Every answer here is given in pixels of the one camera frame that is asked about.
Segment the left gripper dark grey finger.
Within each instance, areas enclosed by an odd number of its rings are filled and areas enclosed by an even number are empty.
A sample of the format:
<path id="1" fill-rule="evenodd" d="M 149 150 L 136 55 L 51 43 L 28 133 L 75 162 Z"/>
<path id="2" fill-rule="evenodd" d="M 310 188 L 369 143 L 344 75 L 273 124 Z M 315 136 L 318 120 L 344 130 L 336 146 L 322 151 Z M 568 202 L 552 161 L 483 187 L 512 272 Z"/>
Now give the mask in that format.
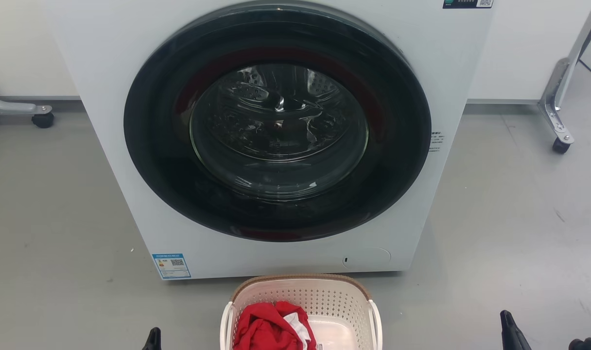
<path id="1" fill-rule="evenodd" d="M 147 336 L 143 350 L 161 350 L 161 330 L 158 327 L 151 328 Z"/>

